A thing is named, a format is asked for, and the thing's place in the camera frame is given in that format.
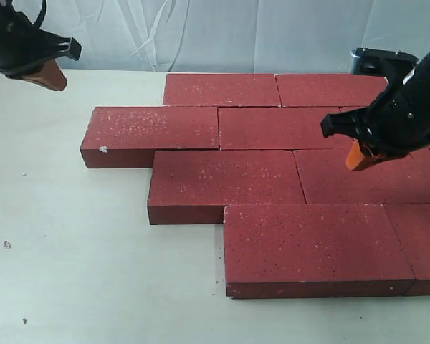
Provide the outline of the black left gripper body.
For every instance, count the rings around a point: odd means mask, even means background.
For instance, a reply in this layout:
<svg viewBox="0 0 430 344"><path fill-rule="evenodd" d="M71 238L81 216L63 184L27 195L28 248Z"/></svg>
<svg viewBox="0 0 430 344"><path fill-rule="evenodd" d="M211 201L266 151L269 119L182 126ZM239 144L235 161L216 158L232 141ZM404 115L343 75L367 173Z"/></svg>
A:
<svg viewBox="0 0 430 344"><path fill-rule="evenodd" d="M41 70L45 62L67 57L77 61L82 45L73 37L41 29L47 13L42 2L35 21L17 11L12 1L0 1L0 73L21 78Z"/></svg>

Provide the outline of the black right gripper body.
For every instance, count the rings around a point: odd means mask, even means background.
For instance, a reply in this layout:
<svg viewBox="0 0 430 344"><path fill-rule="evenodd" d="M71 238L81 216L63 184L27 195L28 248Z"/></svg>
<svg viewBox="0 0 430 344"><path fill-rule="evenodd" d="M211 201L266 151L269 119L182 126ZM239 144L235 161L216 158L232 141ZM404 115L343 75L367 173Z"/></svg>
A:
<svg viewBox="0 0 430 344"><path fill-rule="evenodd" d="M320 126L326 138L352 138L363 158L404 157L430 146L430 85L387 87L369 106L327 114Z"/></svg>

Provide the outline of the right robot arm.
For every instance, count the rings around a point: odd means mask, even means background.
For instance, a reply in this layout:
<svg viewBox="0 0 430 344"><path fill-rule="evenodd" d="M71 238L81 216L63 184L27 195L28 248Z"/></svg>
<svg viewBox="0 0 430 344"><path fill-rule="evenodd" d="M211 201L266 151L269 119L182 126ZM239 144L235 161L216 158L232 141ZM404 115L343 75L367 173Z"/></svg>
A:
<svg viewBox="0 0 430 344"><path fill-rule="evenodd" d="M346 158L351 171L398 160L430 146L430 51L422 59L401 51L359 47L352 74L384 77L388 84L367 107L327 114L324 137L354 140Z"/></svg>

